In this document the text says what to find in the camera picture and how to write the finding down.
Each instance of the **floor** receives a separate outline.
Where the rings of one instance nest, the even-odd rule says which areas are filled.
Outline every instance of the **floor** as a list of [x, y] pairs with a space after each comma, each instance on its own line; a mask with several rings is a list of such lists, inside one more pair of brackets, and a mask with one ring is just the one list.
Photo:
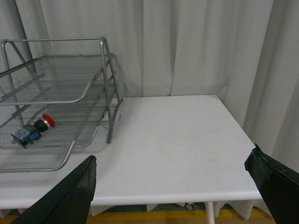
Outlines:
[[[16, 211], [0, 224], [8, 224], [18, 216]], [[216, 224], [275, 224], [272, 217], [254, 208], [249, 220], [244, 220], [226, 204], [215, 219]], [[189, 211], [177, 204], [160, 204], [147, 212], [145, 205], [114, 206], [96, 216], [89, 216], [87, 224], [206, 224], [206, 211], [203, 203], [196, 203], [195, 210]]]

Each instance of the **white table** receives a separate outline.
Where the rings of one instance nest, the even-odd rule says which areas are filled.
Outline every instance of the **white table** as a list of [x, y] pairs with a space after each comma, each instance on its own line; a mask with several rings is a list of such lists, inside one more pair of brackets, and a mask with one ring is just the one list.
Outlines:
[[90, 154], [97, 157], [93, 213], [206, 202], [212, 224], [213, 201], [261, 199], [244, 168], [254, 145], [216, 96], [126, 98], [109, 145], [106, 134], [74, 149], [59, 171], [0, 174], [0, 209], [30, 207]]

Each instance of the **yellow floor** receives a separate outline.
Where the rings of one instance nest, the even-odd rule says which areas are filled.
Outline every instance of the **yellow floor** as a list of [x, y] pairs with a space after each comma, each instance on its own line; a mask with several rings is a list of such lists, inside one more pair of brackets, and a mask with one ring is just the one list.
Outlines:
[[[17, 216], [0, 219], [8, 224]], [[220, 210], [216, 224], [275, 224], [273, 218], [260, 209], [253, 209], [249, 220], [244, 220], [234, 210]], [[87, 224], [205, 224], [206, 212], [194, 211], [151, 211], [151, 212], [103, 212], [89, 216]]]

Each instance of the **white curtain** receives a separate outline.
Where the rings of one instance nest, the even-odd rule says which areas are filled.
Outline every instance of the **white curtain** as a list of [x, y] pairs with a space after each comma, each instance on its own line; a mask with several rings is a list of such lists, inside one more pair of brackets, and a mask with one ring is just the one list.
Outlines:
[[[117, 57], [122, 97], [217, 94], [253, 142], [299, 172], [299, 1], [0, 4], [0, 38], [105, 35]], [[30, 48], [33, 56], [92, 53], [99, 44], [55, 42]], [[10, 61], [18, 63], [13, 56]], [[266, 210], [261, 201], [217, 202], [216, 215], [224, 203], [245, 218], [254, 205]]]

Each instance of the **metal wire tray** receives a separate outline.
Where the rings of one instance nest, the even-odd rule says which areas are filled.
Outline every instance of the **metal wire tray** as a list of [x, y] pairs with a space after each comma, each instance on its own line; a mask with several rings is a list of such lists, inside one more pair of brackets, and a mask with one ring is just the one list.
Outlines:
[[[115, 94], [114, 84], [109, 85], [110, 102]], [[95, 81], [84, 100], [73, 104], [32, 105], [24, 110], [22, 123], [33, 123], [43, 113], [53, 117], [56, 127], [50, 128], [39, 141], [27, 148], [17, 144], [10, 135], [20, 128], [20, 118], [15, 114], [14, 106], [0, 106], [0, 172], [53, 171], [60, 169], [68, 160], [76, 139], [81, 132], [94, 133], [100, 120], [106, 113], [106, 99], [103, 82]], [[80, 144], [92, 141], [85, 136]]]
[[52, 55], [2, 72], [0, 78], [7, 74], [14, 86], [1, 83], [0, 105], [66, 104], [85, 96], [103, 66], [101, 55]]
[[[99, 41], [100, 54], [50, 55], [28, 62], [15, 44], [89, 40]], [[9, 68], [7, 43], [23, 64]], [[7, 69], [0, 73], [0, 173], [58, 170], [75, 146], [92, 142], [100, 124], [108, 125], [107, 143], [111, 142], [122, 98], [112, 63], [115, 55], [106, 37], [3, 40], [0, 48]], [[111, 106], [114, 95], [117, 104]], [[43, 113], [55, 120], [56, 127], [26, 148], [13, 140], [11, 134]]]

